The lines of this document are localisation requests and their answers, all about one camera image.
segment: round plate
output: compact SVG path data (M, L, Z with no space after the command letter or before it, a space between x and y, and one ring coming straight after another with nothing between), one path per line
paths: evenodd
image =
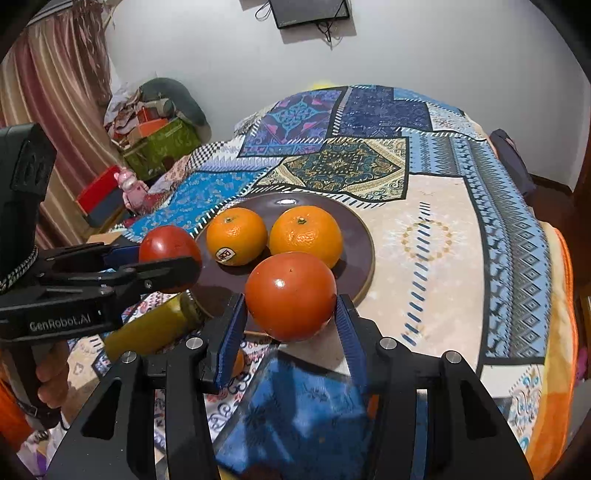
M343 235L343 254L332 271L335 274L338 292L348 294L356 305L359 304L374 276L374 243L365 224L351 209L340 202L312 193L267 193L249 198L237 206L258 213L270 232L279 215L301 205L320 207L329 212L339 224ZM265 248L259 258L243 267L220 265L207 251L206 231L207 227L197 237L203 266L199 280L191 288L191 293L207 315L216 317L223 314L233 292L244 293L248 275L262 260L270 256L270 253L269 249ZM261 332L250 315L246 329Z

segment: red tomato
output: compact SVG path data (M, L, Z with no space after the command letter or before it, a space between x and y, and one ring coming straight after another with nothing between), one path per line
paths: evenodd
M197 242L184 229L175 225L163 225L148 232L139 246L139 261L151 262L165 258L193 257L201 264L201 252ZM164 293L178 293L192 285L162 290Z
M246 305L263 330L276 340L306 340L335 310L336 281L314 255L288 252L263 260L244 290Z

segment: bag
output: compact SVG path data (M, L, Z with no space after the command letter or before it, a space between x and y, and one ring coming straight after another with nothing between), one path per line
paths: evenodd
M519 156L515 143L504 130L498 129L491 133L492 144L496 148L499 160L506 168L509 176L517 186L519 192L527 200L535 191L535 183Z

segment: white wall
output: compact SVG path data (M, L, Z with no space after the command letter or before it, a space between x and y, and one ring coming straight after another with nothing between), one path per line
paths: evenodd
M591 88L529 0L350 0L332 50L314 26L255 19L264 0L124 0L107 30L123 82L154 72L183 82L213 140L287 95L327 81L416 90L505 129L530 172L574 187Z

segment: striped curtain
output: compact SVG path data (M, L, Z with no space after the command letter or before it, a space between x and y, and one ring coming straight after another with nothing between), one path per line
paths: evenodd
M84 243L76 197L118 161L103 128L110 98L100 5L72 8L27 27L0 65L0 127L38 122L57 150L40 207L40 248Z

